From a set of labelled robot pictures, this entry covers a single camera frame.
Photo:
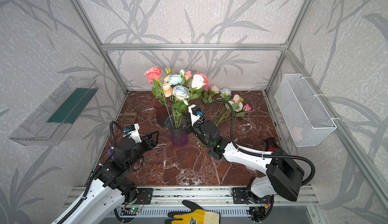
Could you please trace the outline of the purple glass vase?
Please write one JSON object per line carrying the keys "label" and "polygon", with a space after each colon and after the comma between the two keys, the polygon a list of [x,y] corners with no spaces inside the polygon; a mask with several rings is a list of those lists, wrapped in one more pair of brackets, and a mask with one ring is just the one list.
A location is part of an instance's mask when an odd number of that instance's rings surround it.
{"label": "purple glass vase", "polygon": [[166,128],[170,131],[170,140],[175,147],[183,147],[188,144],[188,135],[186,129],[181,122],[180,127],[175,125],[175,119],[173,115],[167,117],[165,121]]}

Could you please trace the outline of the red glass vase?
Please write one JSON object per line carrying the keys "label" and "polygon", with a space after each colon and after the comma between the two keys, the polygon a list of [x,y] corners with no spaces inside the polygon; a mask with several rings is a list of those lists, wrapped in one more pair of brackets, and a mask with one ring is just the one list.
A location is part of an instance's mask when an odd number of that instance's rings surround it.
{"label": "red glass vase", "polygon": [[169,116],[166,106],[159,102],[159,98],[154,97],[151,100],[151,107],[153,107],[156,111],[157,123],[164,127],[166,119]]}

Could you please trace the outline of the white blue rose stem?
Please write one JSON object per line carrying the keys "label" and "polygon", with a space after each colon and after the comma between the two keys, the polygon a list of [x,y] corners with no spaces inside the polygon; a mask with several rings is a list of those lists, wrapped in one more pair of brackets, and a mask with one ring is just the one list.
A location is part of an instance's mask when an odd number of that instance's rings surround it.
{"label": "white blue rose stem", "polygon": [[187,87],[183,85],[173,87],[172,109],[176,129],[181,127],[182,114],[189,106],[190,96],[191,93]]}

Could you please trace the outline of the peach flower stem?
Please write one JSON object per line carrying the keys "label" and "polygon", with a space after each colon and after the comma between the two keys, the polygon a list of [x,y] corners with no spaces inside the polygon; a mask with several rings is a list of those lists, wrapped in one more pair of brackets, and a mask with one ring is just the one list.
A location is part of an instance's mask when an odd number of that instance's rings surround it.
{"label": "peach flower stem", "polygon": [[163,90],[163,97],[161,97],[159,99],[159,102],[165,105],[167,112],[168,112],[168,117],[171,120],[171,114],[169,112],[169,107],[168,107],[168,104],[166,101],[166,98],[170,97],[172,95],[172,92],[173,92],[171,85],[168,83],[169,79],[171,78],[171,69],[167,67],[165,69],[165,72],[166,72],[167,76],[163,79],[164,83],[161,84],[162,77],[160,77],[158,79],[158,83],[160,84],[160,87]]}

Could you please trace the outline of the cream white rose stem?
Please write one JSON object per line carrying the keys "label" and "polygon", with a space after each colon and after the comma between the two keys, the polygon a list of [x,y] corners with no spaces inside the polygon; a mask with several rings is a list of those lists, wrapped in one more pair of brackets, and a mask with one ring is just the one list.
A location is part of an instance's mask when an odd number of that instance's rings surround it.
{"label": "cream white rose stem", "polygon": [[189,85],[185,86],[189,89],[191,93],[189,104],[191,100],[198,99],[201,96],[204,86],[205,84],[203,77],[197,74],[192,74],[192,77],[189,81]]}

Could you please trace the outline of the light blue flower stem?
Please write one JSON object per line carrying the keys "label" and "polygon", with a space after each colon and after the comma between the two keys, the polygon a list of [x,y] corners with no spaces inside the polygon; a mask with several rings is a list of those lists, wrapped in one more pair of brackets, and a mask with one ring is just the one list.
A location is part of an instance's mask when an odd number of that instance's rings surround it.
{"label": "light blue flower stem", "polygon": [[175,75],[171,75],[171,78],[169,79],[168,83],[171,85],[172,89],[176,85],[183,85],[182,77],[181,77],[180,73],[179,74],[175,74]]}

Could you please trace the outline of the red pink rose stem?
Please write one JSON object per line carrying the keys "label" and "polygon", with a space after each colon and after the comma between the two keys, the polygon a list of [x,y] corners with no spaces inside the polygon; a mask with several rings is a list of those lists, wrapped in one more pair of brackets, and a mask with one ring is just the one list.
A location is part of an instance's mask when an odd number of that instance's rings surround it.
{"label": "red pink rose stem", "polygon": [[152,67],[148,71],[145,72],[145,76],[148,79],[148,82],[151,84],[151,90],[152,94],[156,98],[163,97],[163,90],[160,87],[160,84],[158,83],[158,79],[162,77],[161,84],[164,83],[164,78],[162,76],[162,70],[159,67]]}

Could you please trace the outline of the coral pink rose stem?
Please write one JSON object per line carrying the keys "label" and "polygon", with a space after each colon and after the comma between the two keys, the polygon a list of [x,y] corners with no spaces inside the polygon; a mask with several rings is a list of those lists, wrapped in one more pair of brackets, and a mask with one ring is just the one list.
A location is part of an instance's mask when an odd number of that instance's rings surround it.
{"label": "coral pink rose stem", "polygon": [[208,85],[208,79],[207,79],[207,77],[206,77],[204,74],[201,74],[201,73],[199,73],[199,72],[197,72],[197,75],[200,75],[200,76],[203,77],[203,79],[204,79],[204,84],[205,84],[206,87],[208,87],[209,85]]}

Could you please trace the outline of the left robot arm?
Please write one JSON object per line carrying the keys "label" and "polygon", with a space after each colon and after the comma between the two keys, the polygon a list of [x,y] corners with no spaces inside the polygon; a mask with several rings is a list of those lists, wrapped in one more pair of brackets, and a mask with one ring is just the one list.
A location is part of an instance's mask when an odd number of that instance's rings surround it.
{"label": "left robot arm", "polygon": [[84,192],[54,223],[98,224],[120,205],[135,202],[141,196],[127,176],[135,171],[137,162],[144,162],[144,153],[158,145],[159,131],[144,136],[138,131],[138,124],[122,130],[122,141],[113,141],[112,154],[91,174]]}

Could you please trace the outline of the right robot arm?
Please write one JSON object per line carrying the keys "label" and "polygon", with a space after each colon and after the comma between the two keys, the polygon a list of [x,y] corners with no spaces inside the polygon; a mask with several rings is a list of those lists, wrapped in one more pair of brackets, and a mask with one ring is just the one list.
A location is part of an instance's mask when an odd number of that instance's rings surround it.
{"label": "right robot arm", "polygon": [[227,140],[221,137],[219,129],[212,121],[205,121],[205,112],[195,104],[188,107],[186,118],[189,131],[208,148],[210,156],[239,163],[264,174],[264,177],[254,178],[247,185],[246,193],[251,202],[275,194],[295,202],[300,188],[315,176],[315,165],[308,158],[289,155],[280,148],[274,152],[254,150],[236,144],[233,138]]}

